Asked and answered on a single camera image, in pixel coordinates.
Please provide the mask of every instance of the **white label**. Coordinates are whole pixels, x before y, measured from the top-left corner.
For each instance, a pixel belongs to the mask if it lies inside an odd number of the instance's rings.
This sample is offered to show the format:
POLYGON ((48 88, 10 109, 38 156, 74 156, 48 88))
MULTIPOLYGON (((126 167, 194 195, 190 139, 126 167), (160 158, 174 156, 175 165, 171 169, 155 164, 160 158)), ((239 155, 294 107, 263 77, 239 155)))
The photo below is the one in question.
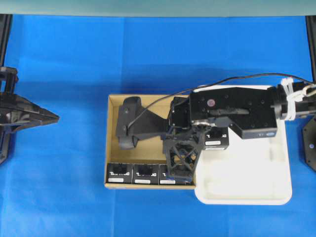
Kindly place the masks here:
POLYGON ((206 144, 207 146, 220 145, 220 144, 221 144, 221 141, 208 141, 208 142, 205 142, 205 144, 206 144))
POLYGON ((207 147, 205 148, 206 151, 209 151, 209 150, 224 150, 225 148, 223 147, 207 147))
POLYGON ((150 180, 147 180, 147 179, 135 179, 135 184, 150 184, 150 180))
POLYGON ((176 184, 175 180, 160 180, 160 184, 176 184))
POLYGON ((115 182, 115 183, 123 183, 123 178, 109 178, 109 182, 115 182))
MULTIPOLYGON (((137 176, 148 176, 148 175, 140 175, 139 172, 136 172, 137 176)), ((152 177, 157 177, 157 173, 152 173, 152 177)))
POLYGON ((114 172, 110 171, 110 174, 111 174, 111 175, 127 175, 127 176, 128 176, 128 175, 129 175, 129 172, 127 172, 126 174, 114 174, 114 172))

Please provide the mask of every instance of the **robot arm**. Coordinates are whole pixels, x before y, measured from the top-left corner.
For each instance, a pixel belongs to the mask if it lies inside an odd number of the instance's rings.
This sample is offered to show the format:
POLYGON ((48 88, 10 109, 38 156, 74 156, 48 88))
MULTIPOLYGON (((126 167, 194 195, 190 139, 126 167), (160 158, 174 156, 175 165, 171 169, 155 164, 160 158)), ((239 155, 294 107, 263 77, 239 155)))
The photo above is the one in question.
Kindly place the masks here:
POLYGON ((313 87, 314 84, 296 82, 291 83, 290 91, 284 85, 267 90, 194 90, 187 98, 173 98, 167 119, 145 110, 139 97, 129 97, 119 109, 119 145, 121 149, 133 149, 138 140, 160 136, 167 176, 190 182, 201 151, 208 150, 211 144, 208 137, 228 140, 228 127, 241 139, 274 137, 277 119, 293 120, 316 113, 313 87), (142 116, 128 128, 127 124, 141 112, 142 116))

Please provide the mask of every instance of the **brown cardboard tray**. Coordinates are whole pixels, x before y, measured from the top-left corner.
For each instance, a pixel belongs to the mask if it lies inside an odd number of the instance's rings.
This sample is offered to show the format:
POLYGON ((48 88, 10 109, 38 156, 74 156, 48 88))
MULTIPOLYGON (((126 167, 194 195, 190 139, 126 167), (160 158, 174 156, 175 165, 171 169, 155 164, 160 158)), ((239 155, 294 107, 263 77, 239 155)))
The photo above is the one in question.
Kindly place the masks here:
MULTIPOLYGON (((121 150, 119 141, 115 136, 119 106, 125 98, 139 96, 142 99, 142 106, 145 107, 151 102, 164 95, 109 95, 108 99, 108 121, 107 121, 107 142, 104 185, 109 189, 194 189, 195 185, 145 185, 145 184, 116 184, 106 182, 107 164, 110 162, 119 163, 147 163, 166 164, 165 155, 162 153, 162 141, 160 137, 139 141, 133 150, 121 150)), ((150 110, 166 119, 170 110, 170 103, 173 97, 159 101, 150 110)))

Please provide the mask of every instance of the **blue cloth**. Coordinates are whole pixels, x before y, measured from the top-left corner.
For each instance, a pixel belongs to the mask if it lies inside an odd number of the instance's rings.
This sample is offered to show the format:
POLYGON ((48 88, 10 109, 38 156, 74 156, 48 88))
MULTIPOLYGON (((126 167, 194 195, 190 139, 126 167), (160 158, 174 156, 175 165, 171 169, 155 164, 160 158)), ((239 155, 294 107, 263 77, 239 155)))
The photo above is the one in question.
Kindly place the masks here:
POLYGON ((5 64, 19 70, 16 93, 60 121, 16 135, 0 166, 0 236, 315 236, 316 173, 303 162, 300 130, 308 119, 286 123, 293 196, 283 206, 204 205, 193 191, 103 185, 108 94, 261 72, 312 80, 304 17, 15 15, 5 64))

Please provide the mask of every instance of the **cable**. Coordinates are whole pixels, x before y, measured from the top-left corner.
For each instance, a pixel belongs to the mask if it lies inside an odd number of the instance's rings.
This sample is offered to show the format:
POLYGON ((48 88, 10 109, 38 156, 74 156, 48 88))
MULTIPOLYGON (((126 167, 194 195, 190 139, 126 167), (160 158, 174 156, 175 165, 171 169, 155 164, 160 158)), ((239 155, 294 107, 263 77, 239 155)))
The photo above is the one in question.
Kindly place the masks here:
POLYGON ((308 81, 306 79, 303 79, 303 78, 300 78, 300 77, 297 77, 297 76, 294 76, 294 75, 290 75, 290 74, 284 74, 284 73, 261 73, 261 74, 253 74, 253 75, 248 75, 248 76, 242 76, 242 77, 230 77, 230 78, 226 78, 226 79, 223 79, 223 80, 220 80, 218 82, 215 82, 215 83, 212 83, 212 84, 208 84, 208 85, 202 85, 202 86, 197 86, 197 87, 193 87, 193 88, 190 88, 190 89, 186 89, 186 90, 182 90, 182 91, 179 91, 179 92, 175 92, 175 93, 172 93, 170 95, 166 95, 164 97, 161 97, 160 99, 157 99, 155 100, 154 102, 152 102, 150 105, 148 105, 133 121, 131 121, 128 126, 127 126, 127 131, 129 130, 129 128, 152 106, 154 105, 155 103, 161 101, 161 100, 164 100, 164 99, 167 99, 171 96, 175 96, 175 95, 180 95, 180 94, 183 94, 185 92, 188 92, 188 91, 193 91, 193 90, 196 90, 196 89, 201 89, 201 88, 206 88, 206 87, 210 87, 210 86, 214 86, 214 85, 218 85, 218 84, 221 84, 223 82, 226 82, 228 80, 233 80, 233 79, 247 79, 247 78, 259 78, 259 77, 267 77, 267 76, 279 76, 279 77, 286 77, 286 78, 293 78, 293 79, 298 79, 298 80, 301 80, 301 81, 304 81, 308 84, 313 84, 313 82, 311 81, 308 81))

